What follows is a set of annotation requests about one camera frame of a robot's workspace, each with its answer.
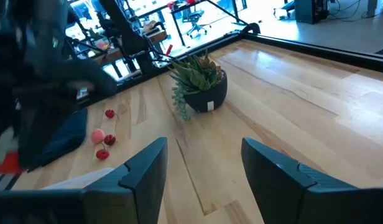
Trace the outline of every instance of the black cable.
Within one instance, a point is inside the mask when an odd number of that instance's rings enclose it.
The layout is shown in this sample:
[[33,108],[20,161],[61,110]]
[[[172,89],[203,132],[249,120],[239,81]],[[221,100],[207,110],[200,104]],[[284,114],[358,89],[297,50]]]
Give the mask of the black cable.
[[[337,13],[339,13],[339,12],[341,11],[341,3],[339,3],[338,0],[336,0],[336,2],[338,3],[338,9],[336,9],[336,12],[335,12],[335,13],[329,14],[330,16],[333,16],[333,15],[335,15],[335,14],[337,14]],[[329,1],[328,1],[328,7],[329,7],[330,9],[333,9],[333,8],[330,6],[330,2],[329,2]]]
[[354,13],[353,13],[351,16],[342,18],[342,17],[336,17],[336,16],[334,16],[334,15],[330,15],[330,16],[335,17],[335,19],[330,19],[330,20],[337,20],[337,19],[340,19],[340,20],[345,21],[345,22],[350,22],[350,21],[346,21],[345,19],[352,18],[354,15],[356,15],[356,13],[358,12],[359,7],[360,7],[360,2],[361,2],[361,0],[359,0],[359,1],[357,2],[357,3],[358,3],[358,6],[356,7],[356,10],[354,11]]
[[355,4],[357,4],[357,3],[359,3],[361,0],[357,0],[356,2],[354,2],[352,5],[350,5],[350,6],[348,6],[348,7],[346,7],[346,8],[344,8],[344,9],[340,9],[339,11],[345,11],[345,10],[347,10],[347,9],[349,9],[350,7],[352,7],[352,6],[354,6]]
[[149,40],[149,38],[146,35],[143,35],[143,38],[147,41],[151,51],[153,51],[154,53],[157,53],[161,56],[166,56],[168,58],[171,58],[172,60],[177,60],[177,58],[175,58],[171,55],[166,55],[166,54],[163,54],[163,53],[159,52],[158,50],[156,50],[155,47],[153,46],[153,43]]
[[367,16],[367,14],[368,14],[368,12],[364,12],[363,14],[361,14],[361,17],[360,17],[359,19],[355,19],[355,20],[351,20],[351,21],[345,21],[345,22],[355,22],[355,21],[359,21],[359,20],[361,20],[361,19],[370,19],[370,18],[374,18],[374,17],[376,17],[376,16],[378,16],[378,15],[383,14],[383,11],[380,12],[380,13],[378,13],[378,14],[375,14],[375,15],[373,15],[373,16]]

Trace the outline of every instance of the black plant pot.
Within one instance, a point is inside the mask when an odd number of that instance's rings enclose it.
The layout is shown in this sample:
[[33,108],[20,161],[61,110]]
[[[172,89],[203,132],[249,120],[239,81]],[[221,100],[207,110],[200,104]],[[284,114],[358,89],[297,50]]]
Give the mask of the black plant pot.
[[223,80],[214,88],[192,95],[184,95],[186,103],[198,112],[208,112],[220,107],[228,92],[228,76],[223,72]]

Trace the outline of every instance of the succulent plant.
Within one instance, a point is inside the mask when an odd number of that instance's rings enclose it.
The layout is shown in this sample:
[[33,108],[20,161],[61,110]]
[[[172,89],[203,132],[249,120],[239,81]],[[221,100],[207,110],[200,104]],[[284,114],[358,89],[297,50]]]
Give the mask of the succulent plant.
[[219,84],[224,76],[220,66],[208,58],[208,51],[204,58],[198,58],[196,55],[187,55],[186,62],[171,62],[175,70],[174,75],[170,75],[175,81],[176,86],[173,90],[173,105],[178,114],[185,120],[190,120],[186,111],[186,101],[184,95],[192,95],[207,91]]

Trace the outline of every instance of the pink ball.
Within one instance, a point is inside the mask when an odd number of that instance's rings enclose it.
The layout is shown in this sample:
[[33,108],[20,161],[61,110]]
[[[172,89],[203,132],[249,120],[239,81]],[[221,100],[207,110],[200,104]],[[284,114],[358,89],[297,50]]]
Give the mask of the pink ball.
[[104,139],[104,132],[101,129],[96,129],[92,132],[91,135],[91,141],[93,144],[98,144],[99,142],[103,141]]

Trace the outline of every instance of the potted plant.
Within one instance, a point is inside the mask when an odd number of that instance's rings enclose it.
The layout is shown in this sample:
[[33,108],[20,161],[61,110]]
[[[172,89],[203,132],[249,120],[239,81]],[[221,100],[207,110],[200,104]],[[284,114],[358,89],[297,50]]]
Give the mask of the potted plant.
[[215,110],[222,105],[228,92],[226,72],[208,58],[187,56],[186,62],[172,62],[175,70],[170,75],[176,81],[173,87],[173,105],[179,115],[188,121],[186,103],[198,112]]

